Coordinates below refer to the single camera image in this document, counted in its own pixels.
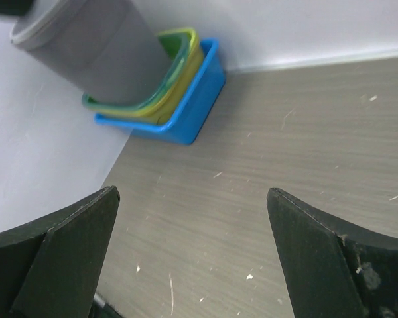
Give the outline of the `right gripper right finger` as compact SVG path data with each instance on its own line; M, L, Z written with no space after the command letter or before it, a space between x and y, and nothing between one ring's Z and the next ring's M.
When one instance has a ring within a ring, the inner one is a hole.
M398 238L279 188L267 210L295 317L398 317Z

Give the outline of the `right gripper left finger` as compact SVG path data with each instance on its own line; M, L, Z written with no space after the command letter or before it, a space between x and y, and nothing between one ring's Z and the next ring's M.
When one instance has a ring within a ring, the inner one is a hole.
M119 317L97 295L119 203L105 187L0 232L0 317Z

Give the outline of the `grey mesh waste basket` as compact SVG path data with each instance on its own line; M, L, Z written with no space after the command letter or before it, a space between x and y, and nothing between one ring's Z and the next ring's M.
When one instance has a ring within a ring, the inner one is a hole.
M45 65L100 103L129 104L156 90L172 60L155 36L119 51L107 48L84 68Z

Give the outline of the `light grey round bucket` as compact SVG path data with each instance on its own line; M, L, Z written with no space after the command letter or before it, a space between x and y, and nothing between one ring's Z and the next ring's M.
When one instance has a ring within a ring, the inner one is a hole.
M84 68L107 48L119 51L155 36L131 1L36 1L10 40L47 65Z

